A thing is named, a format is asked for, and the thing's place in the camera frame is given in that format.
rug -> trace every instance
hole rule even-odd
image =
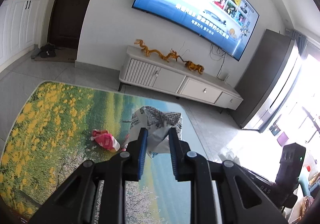
[[[132,114],[142,106],[180,111],[175,103],[44,82],[31,95],[10,131],[0,166],[5,203],[30,218],[85,160],[101,162],[113,154],[90,140],[93,129],[107,129],[121,144]],[[191,148],[204,154],[190,121]],[[139,182],[127,183],[127,223],[187,223],[190,184],[178,183],[169,154],[146,157]]]
[[[77,49],[62,48],[55,49],[55,57],[41,58],[41,56],[35,57],[35,61],[51,61],[51,62],[75,62],[77,59]]]

screw head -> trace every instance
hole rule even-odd
[[[93,162],[91,160],[85,160],[83,162],[84,167],[90,167],[90,166],[92,166],[92,164],[93,164]]]
[[[225,167],[233,167],[234,166],[234,163],[230,160],[224,161],[223,164]]]
[[[194,151],[188,151],[188,152],[187,152],[187,156],[193,158],[193,157],[196,157],[196,156],[197,156],[197,153],[194,152]]]
[[[127,152],[127,151],[123,151],[123,152],[120,153],[120,156],[121,156],[122,158],[128,158],[128,157],[130,156],[130,153]]]

tv screen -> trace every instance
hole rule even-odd
[[[238,61],[259,17],[247,0],[135,0],[132,7],[196,32]]]

curtain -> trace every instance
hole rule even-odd
[[[297,42],[299,55],[301,56],[307,46],[307,42],[308,42],[307,37],[305,35],[301,34],[300,32],[295,31],[295,30],[288,31],[287,35],[291,39],[293,39]]]

drawer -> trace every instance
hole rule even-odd
[[[236,108],[238,108],[241,102],[242,102],[242,99],[239,99],[237,97],[234,97],[232,95],[229,95],[223,92],[221,93],[218,100],[214,103],[214,105],[222,108],[236,110]]]
[[[189,79],[181,94],[206,102],[215,103],[221,94],[221,90],[196,80]]]

